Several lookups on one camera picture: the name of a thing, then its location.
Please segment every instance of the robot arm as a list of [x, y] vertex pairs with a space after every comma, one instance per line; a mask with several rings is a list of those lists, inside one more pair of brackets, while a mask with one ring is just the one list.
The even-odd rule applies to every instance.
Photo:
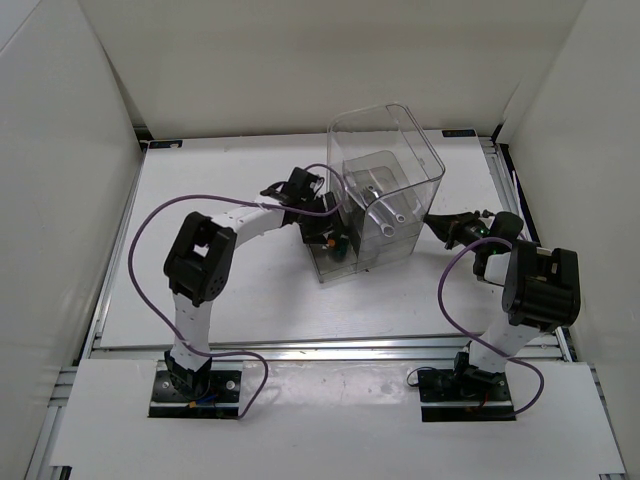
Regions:
[[[503, 287], [505, 315], [495, 319], [480, 339], [513, 357], [541, 333], [570, 326], [576, 320], [580, 310], [578, 258], [569, 250], [549, 251], [519, 240], [523, 221], [516, 215], [500, 212], [488, 227], [481, 217], [491, 216], [486, 211], [482, 215], [427, 215], [425, 223], [448, 249], [485, 237], [502, 238], [513, 245], [511, 251], [496, 243], [479, 245], [474, 248], [473, 265], [479, 281]], [[431, 375], [429, 387], [445, 403], [461, 398], [495, 398], [496, 386], [506, 385], [506, 363], [506, 357], [472, 340], [457, 354], [449, 377], [443, 380], [442, 375]]]
[[[327, 212], [335, 206], [335, 200], [331, 193], [316, 195], [320, 180], [296, 168], [287, 182], [267, 188], [255, 203]], [[337, 246], [339, 242], [335, 239], [343, 237], [337, 212], [312, 218], [281, 209], [240, 207], [213, 218], [198, 212], [185, 218], [165, 261], [164, 273], [173, 292], [175, 325], [191, 347], [209, 351], [211, 307], [227, 284], [235, 249], [252, 238], [292, 223], [300, 225], [305, 243]], [[192, 353], [177, 337], [164, 357], [173, 386], [183, 396], [198, 399], [207, 392], [210, 358]]]

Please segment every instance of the white backdrop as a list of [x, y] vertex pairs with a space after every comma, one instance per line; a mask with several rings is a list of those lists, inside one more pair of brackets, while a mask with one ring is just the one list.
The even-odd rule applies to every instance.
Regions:
[[594, 362], [632, 478], [640, 478], [640, 3], [589, 0], [512, 148], [538, 232], [575, 249], [573, 334]]
[[584, 0], [81, 4], [156, 138], [322, 132], [394, 100], [424, 127], [507, 116], [508, 140]]
[[58, 370], [86, 334], [140, 154], [75, 0], [31, 15], [35, 2], [14, 3], [0, 13], [3, 479], [23, 477]]

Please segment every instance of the transparent plastic bin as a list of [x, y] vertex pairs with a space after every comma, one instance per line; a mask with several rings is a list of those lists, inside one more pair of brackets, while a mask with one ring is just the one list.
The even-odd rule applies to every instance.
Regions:
[[349, 249], [337, 258], [310, 246], [320, 282], [407, 257], [429, 211], [444, 165], [409, 109], [389, 104], [342, 114], [328, 128], [328, 164], [346, 182], [330, 178], [342, 200]]

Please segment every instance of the black mounting plate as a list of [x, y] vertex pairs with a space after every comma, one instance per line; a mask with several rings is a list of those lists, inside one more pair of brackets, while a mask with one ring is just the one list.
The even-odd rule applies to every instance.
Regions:
[[453, 370], [418, 370], [423, 422], [504, 422], [516, 419], [504, 374], [498, 384], [485, 394], [486, 397], [463, 396], [460, 386], [451, 381], [452, 374]]
[[184, 397], [173, 388], [169, 372], [167, 370], [156, 371], [151, 401], [149, 402], [149, 417], [236, 418], [238, 416], [242, 371], [211, 370], [209, 379], [209, 393], [204, 398], [213, 394], [216, 395], [216, 398], [190, 407], [189, 403], [193, 399]]

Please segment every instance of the white base platform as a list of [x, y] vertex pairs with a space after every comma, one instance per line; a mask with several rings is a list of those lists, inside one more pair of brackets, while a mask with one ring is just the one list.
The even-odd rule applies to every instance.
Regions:
[[[84, 360], [52, 465], [71, 479], [597, 480], [623, 466], [586, 365], [539, 362], [515, 422], [424, 424], [404, 362], [271, 363], [243, 421], [149, 419], [155, 362]], [[536, 377], [510, 365], [516, 406]], [[245, 364], [243, 399], [262, 375]]]
[[[477, 138], [427, 135], [447, 172], [432, 213], [502, 210]], [[178, 195], [210, 193], [253, 199], [294, 166], [326, 163], [325, 135], [185, 140], [182, 148], [149, 150], [145, 158], [125, 249], [118, 263], [101, 347], [152, 347], [173, 342], [171, 332], [142, 303], [126, 269], [135, 230], [160, 203]], [[140, 241], [135, 265], [140, 283], [165, 312], [173, 311], [164, 259], [184, 217], [232, 206], [193, 201], [160, 214]], [[213, 306], [211, 343], [335, 340], [456, 333], [436, 304], [438, 279], [452, 253], [427, 227], [414, 254], [401, 264], [321, 285], [296, 226], [242, 246], [229, 283]], [[502, 290], [476, 282], [472, 256], [449, 277], [445, 301], [462, 325], [481, 332], [501, 315]]]

